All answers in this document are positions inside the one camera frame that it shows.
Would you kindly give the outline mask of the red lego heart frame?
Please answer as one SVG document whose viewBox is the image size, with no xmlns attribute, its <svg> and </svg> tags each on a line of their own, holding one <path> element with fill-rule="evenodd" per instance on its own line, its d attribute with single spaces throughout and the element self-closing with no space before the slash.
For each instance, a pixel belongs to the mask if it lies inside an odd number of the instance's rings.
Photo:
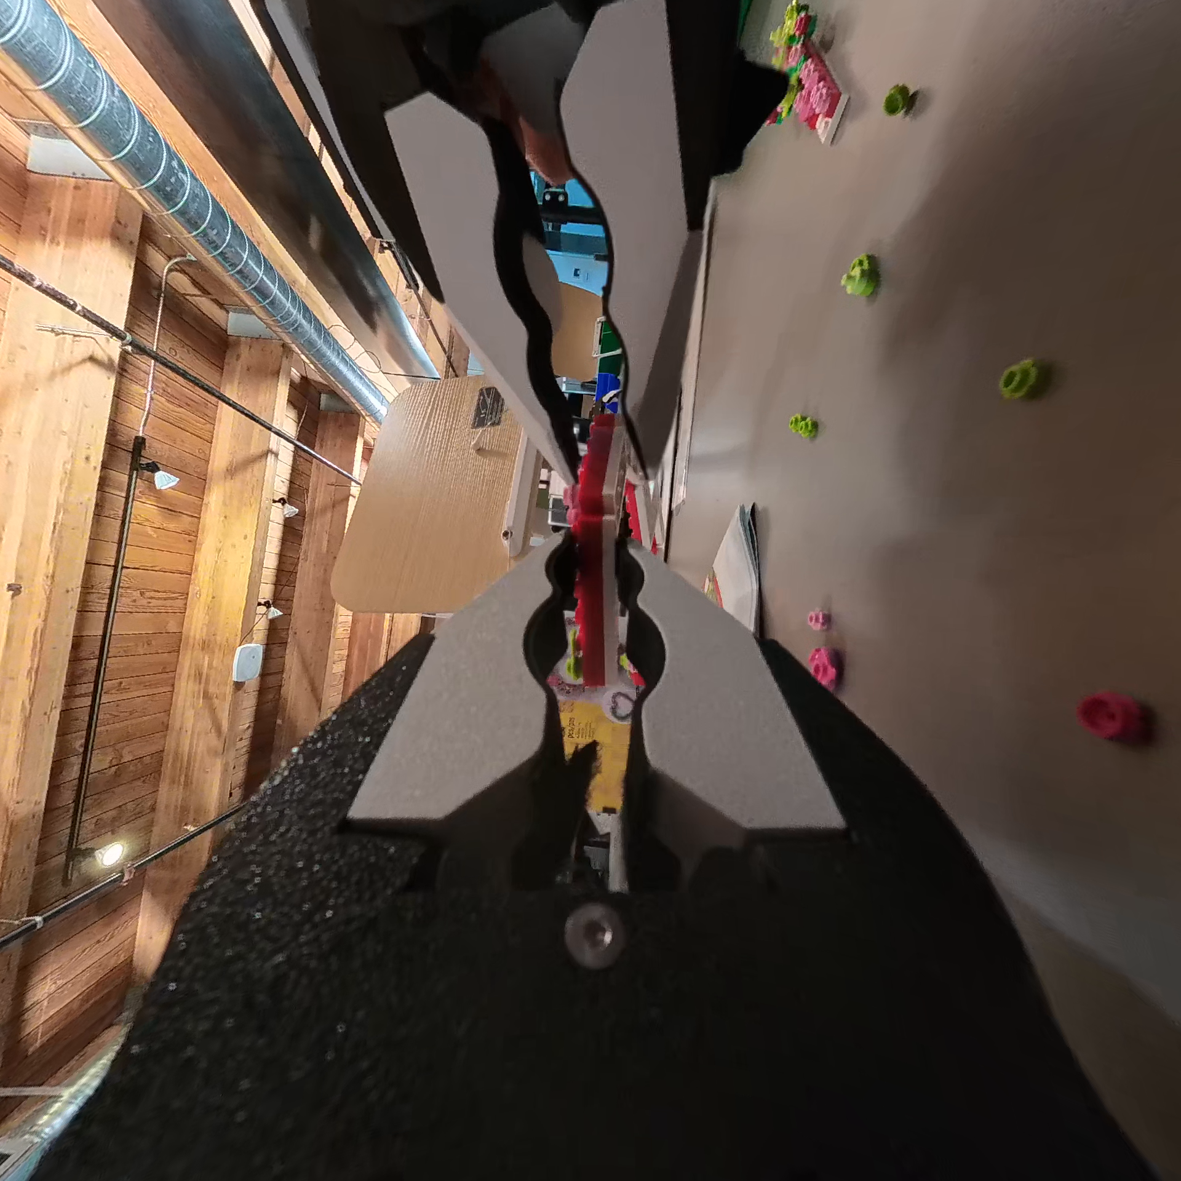
<svg viewBox="0 0 1181 1181">
<path fill-rule="evenodd" d="M 625 653 L 617 590 L 618 540 L 641 538 L 639 491 L 629 465 L 626 427 L 617 413 L 598 413 L 589 423 L 579 482 L 564 491 L 576 557 L 567 672 L 589 689 L 623 682 L 644 687 L 641 672 Z"/>
</svg>

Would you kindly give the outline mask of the lego bar with pink flowers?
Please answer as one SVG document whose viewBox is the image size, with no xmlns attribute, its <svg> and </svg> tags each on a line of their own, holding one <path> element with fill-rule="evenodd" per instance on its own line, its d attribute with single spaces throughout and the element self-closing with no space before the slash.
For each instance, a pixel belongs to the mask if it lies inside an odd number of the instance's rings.
<svg viewBox="0 0 1181 1181">
<path fill-rule="evenodd" d="M 830 145 L 847 106 L 847 95 L 813 37 L 815 27 L 815 12 L 805 1 L 790 1 L 784 20 L 772 32 L 772 67 L 786 76 L 787 91 L 765 125 L 777 127 L 796 119 L 815 132 L 822 145 Z"/>
</svg>

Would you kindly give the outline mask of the black light track bar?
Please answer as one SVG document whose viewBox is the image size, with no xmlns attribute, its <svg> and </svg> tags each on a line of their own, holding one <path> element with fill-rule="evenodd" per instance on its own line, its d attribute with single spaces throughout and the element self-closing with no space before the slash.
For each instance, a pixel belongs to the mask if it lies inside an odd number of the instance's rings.
<svg viewBox="0 0 1181 1181">
<path fill-rule="evenodd" d="M 104 700 L 104 680 L 106 680 L 113 633 L 115 633 L 115 622 L 117 622 L 117 613 L 119 613 L 119 597 L 123 590 L 125 559 L 126 559 L 128 540 L 130 540 L 132 514 L 135 514 L 135 506 L 137 506 L 137 488 L 139 488 L 140 473 L 145 472 L 145 447 L 146 447 L 146 435 L 145 435 L 145 425 L 140 425 L 137 430 L 137 434 L 132 437 L 132 446 L 130 446 L 130 462 L 128 462 L 128 469 L 126 469 L 126 482 L 125 482 L 123 515 L 119 521 L 119 533 L 117 533 L 117 545 L 115 545 L 111 582 L 109 582 L 109 598 L 106 598 L 106 609 L 103 614 L 103 628 L 99 634 L 99 654 L 97 654 L 90 704 L 86 711 L 84 738 L 82 738 L 82 746 L 81 746 L 81 767 L 79 767 L 79 778 L 76 778 L 76 790 L 72 795 L 70 828 L 68 828 L 68 835 L 67 835 L 65 868 L 62 868 L 62 886 L 72 883 L 72 877 L 76 873 L 76 863 L 84 856 L 82 845 L 81 845 L 81 830 L 82 830 L 82 822 L 84 822 L 86 791 L 88 791 L 90 770 L 93 770 L 93 763 L 94 763 L 97 732 L 99 732 L 99 721 L 100 721 L 103 700 Z"/>
</svg>

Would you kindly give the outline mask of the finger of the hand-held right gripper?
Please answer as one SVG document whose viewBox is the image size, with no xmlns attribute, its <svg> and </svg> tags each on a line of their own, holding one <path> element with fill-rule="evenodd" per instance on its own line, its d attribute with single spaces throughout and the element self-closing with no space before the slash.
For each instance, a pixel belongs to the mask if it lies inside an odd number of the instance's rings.
<svg viewBox="0 0 1181 1181">
<path fill-rule="evenodd" d="M 563 88 L 560 121 L 606 229 L 603 305 L 625 348 L 634 463 L 656 478 L 676 427 L 703 243 L 690 224 L 668 1 L 598 8 Z"/>
<path fill-rule="evenodd" d="M 553 369 L 560 293 L 524 157 L 505 127 L 431 93 L 387 110 L 386 125 L 452 322 L 526 435 L 575 482 L 579 441 Z"/>
</svg>

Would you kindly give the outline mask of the lego instruction booklet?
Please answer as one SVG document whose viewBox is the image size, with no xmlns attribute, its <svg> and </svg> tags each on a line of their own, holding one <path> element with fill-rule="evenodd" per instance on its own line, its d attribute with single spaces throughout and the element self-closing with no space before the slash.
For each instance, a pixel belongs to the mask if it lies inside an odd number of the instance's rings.
<svg viewBox="0 0 1181 1181">
<path fill-rule="evenodd" d="M 762 639 L 762 562 L 753 504 L 739 504 L 734 512 L 703 593 Z"/>
</svg>

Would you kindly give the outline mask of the wooden book stand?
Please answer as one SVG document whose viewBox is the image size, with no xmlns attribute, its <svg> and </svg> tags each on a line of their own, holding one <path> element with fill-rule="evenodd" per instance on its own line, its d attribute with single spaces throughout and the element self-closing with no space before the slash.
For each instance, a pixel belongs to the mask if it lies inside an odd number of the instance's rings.
<svg viewBox="0 0 1181 1181">
<path fill-rule="evenodd" d="M 482 376 L 406 388 L 379 425 L 331 575 L 338 604 L 451 614 L 528 552 L 549 460 Z"/>
</svg>

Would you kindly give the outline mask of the black ceiling pipe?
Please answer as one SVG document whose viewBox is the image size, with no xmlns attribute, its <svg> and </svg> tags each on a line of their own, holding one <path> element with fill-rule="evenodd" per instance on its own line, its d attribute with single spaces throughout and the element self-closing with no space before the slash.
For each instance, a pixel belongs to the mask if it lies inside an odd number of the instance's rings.
<svg viewBox="0 0 1181 1181">
<path fill-rule="evenodd" d="M 23 919 L 17 921 L 17 926 L 12 929 L 3 934 L 3 952 L 9 952 L 10 947 L 20 946 L 25 940 L 37 936 L 48 924 L 54 924 L 54 921 L 67 917 L 68 914 L 88 905 L 90 902 L 97 902 L 97 897 L 111 894 L 113 889 L 125 888 L 126 883 L 130 883 L 137 877 L 139 872 L 155 865 L 162 859 L 168 859 L 176 851 L 187 847 L 190 844 L 195 844 L 200 838 L 214 833 L 223 823 L 229 823 L 231 819 L 235 819 L 245 809 L 245 806 L 248 806 L 248 801 L 240 801 L 240 803 L 231 806 L 227 811 L 223 811 L 223 813 L 216 815 L 214 819 L 193 828 L 191 831 L 171 840 L 169 844 L 162 845 L 159 849 L 152 849 L 152 851 L 120 865 L 115 873 L 93 882 L 82 891 L 72 894 L 70 897 L 54 904 L 52 908 L 43 909 L 33 915 L 25 915 Z"/>
<path fill-rule="evenodd" d="M 276 435 L 278 440 L 294 446 L 296 452 L 301 452 L 301 454 L 309 456 L 315 463 L 319 463 L 319 465 L 336 472 L 338 476 L 345 478 L 345 482 L 350 482 L 351 486 L 362 486 L 362 478 L 353 476 L 343 465 L 334 463 L 328 456 L 323 456 L 317 449 L 305 446 L 304 441 L 299 441 L 296 435 L 288 434 L 286 430 L 281 430 L 274 422 L 268 422 L 257 411 L 254 411 L 248 406 L 243 406 L 242 401 L 229 397 L 218 386 L 206 381 L 203 377 L 200 377 L 198 374 L 193 374 L 191 369 L 187 369 L 186 365 L 181 365 L 180 361 L 171 360 L 169 356 L 165 356 L 157 348 L 149 346 L 146 341 L 143 341 L 135 333 L 130 333 L 126 329 L 120 329 L 111 320 L 99 316 L 93 307 L 86 307 L 81 300 L 68 297 L 65 291 L 61 291 L 59 287 L 52 287 L 46 279 L 38 276 L 37 273 L 33 273 L 31 269 L 23 267 L 20 262 L 17 262 L 14 259 L 10 259 L 7 255 L 3 255 L 3 273 L 7 273 L 10 279 L 23 283 L 25 287 L 40 293 L 43 297 L 50 298 L 54 305 L 67 310 L 75 317 L 81 317 L 100 338 L 109 338 L 120 350 L 139 353 L 140 357 L 157 364 L 159 368 L 168 369 L 176 377 L 184 379 L 186 383 L 193 386 L 195 390 L 200 390 L 202 394 L 206 394 L 207 397 L 211 397 L 214 401 L 218 401 L 220 406 L 227 406 L 234 413 L 238 413 L 243 420 L 252 422 L 254 425 L 265 430 L 269 435 Z"/>
</svg>

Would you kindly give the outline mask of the long spiral ventilation duct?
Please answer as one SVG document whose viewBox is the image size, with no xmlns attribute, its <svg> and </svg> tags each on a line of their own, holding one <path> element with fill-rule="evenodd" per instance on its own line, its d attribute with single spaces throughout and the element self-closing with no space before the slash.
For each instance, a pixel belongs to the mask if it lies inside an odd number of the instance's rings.
<svg viewBox="0 0 1181 1181">
<path fill-rule="evenodd" d="M 386 417 L 375 381 L 48 1 L 3 1 L 3 75 L 359 413 Z"/>
</svg>

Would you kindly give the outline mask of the crimson round lego piece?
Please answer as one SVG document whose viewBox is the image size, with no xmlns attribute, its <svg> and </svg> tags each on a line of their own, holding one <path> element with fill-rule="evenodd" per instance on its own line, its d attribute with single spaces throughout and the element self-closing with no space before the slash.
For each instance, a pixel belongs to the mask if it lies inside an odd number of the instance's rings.
<svg viewBox="0 0 1181 1181">
<path fill-rule="evenodd" d="M 1154 734 L 1154 717 L 1143 700 L 1127 692 L 1091 692 L 1077 702 L 1078 724 L 1103 740 L 1145 744 Z"/>
</svg>

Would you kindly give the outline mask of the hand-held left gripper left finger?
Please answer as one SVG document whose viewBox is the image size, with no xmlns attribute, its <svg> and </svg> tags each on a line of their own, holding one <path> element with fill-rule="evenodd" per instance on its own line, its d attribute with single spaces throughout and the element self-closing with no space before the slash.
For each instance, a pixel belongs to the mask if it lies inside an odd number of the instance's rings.
<svg viewBox="0 0 1181 1181">
<path fill-rule="evenodd" d="M 531 551 L 435 633 L 348 811 L 417 838 L 440 886 L 549 889 L 568 858 L 556 699 L 568 535 Z"/>
</svg>

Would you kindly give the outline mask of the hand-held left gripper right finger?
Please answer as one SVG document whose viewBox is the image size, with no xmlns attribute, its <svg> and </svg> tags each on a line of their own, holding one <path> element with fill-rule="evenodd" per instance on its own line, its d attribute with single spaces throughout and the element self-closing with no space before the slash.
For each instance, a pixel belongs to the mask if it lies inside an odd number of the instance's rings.
<svg viewBox="0 0 1181 1181">
<path fill-rule="evenodd" d="M 638 543 L 618 549 L 634 713 L 629 888 L 684 888 L 715 849 L 846 831 L 755 634 Z"/>
</svg>

